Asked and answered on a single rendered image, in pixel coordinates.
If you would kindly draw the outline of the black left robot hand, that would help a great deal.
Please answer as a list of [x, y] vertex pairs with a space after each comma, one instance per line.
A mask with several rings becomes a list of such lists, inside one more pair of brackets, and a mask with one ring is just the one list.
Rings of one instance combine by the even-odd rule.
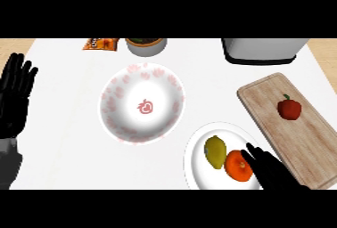
[[23, 54], [11, 53], [0, 77], [0, 139], [14, 138], [23, 130], [36, 72]]

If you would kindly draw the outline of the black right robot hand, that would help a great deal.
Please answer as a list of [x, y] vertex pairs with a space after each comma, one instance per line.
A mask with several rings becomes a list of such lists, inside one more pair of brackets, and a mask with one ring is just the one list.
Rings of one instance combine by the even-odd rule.
[[261, 188], [267, 191], [307, 191], [308, 188], [298, 183], [282, 162], [260, 147], [246, 143], [240, 150]]

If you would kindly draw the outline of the yellow lemon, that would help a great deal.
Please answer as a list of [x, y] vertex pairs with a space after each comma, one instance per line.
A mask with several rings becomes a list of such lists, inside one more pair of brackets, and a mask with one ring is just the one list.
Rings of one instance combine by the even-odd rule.
[[203, 143], [203, 154], [211, 167], [220, 169], [226, 160], [226, 145], [217, 135]]

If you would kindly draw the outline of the white plate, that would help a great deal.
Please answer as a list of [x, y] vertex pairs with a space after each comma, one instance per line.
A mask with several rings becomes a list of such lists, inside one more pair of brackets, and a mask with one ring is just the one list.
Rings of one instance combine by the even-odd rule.
[[258, 146], [248, 132], [236, 125], [224, 122], [208, 123], [192, 134], [186, 144], [184, 177], [190, 190], [260, 190], [257, 177], [252, 175], [246, 182], [237, 182], [224, 172], [214, 169], [203, 154], [206, 140], [217, 136], [226, 145], [226, 152], [242, 150], [246, 143]]

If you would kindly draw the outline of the white bowl with pink print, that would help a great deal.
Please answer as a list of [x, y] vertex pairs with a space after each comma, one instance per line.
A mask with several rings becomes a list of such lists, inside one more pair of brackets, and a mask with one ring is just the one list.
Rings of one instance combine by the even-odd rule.
[[101, 126], [119, 143], [158, 142], [172, 132], [184, 107], [183, 83], [172, 71], [156, 63], [129, 64], [101, 88]]

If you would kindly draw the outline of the orange fruit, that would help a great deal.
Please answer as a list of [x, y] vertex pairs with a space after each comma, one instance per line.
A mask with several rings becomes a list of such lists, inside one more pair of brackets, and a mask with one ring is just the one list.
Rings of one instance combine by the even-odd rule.
[[251, 167], [242, 157], [240, 151], [230, 151], [223, 163], [226, 174], [237, 181], [246, 182], [252, 176]]

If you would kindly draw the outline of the wooden cutting board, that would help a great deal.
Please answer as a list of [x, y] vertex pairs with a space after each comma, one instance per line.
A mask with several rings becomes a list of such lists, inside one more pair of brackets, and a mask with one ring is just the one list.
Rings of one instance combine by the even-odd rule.
[[[296, 120], [277, 113], [283, 95], [299, 103]], [[273, 73], [236, 91], [237, 98], [296, 181], [310, 189], [337, 184], [337, 132], [282, 73]]]

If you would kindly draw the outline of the red bell pepper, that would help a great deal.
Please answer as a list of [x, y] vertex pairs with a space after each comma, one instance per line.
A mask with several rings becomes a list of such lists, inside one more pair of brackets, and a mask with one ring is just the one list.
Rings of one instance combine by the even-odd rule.
[[283, 94], [283, 100], [277, 102], [277, 113], [280, 118], [286, 120], [296, 120], [301, 114], [301, 104]]

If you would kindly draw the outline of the orange snack bag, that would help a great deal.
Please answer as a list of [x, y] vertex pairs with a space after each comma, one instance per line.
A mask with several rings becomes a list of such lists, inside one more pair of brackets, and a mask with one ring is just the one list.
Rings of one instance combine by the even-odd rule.
[[90, 38], [82, 46], [82, 49], [116, 51], [116, 42], [116, 38]]

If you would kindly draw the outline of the grey pot with brown rim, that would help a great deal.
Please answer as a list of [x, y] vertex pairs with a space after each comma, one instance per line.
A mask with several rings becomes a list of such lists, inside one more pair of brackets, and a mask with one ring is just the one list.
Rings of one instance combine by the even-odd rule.
[[129, 38], [125, 39], [128, 51], [138, 57], [150, 57], [156, 55], [166, 45], [166, 39], [158, 38], [150, 43], [135, 43]]

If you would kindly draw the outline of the pale grey appliance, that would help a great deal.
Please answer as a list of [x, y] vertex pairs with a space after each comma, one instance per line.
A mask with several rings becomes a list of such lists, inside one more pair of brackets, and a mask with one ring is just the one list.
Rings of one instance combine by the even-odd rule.
[[221, 42], [231, 64], [282, 65], [294, 61], [307, 38], [223, 38]]

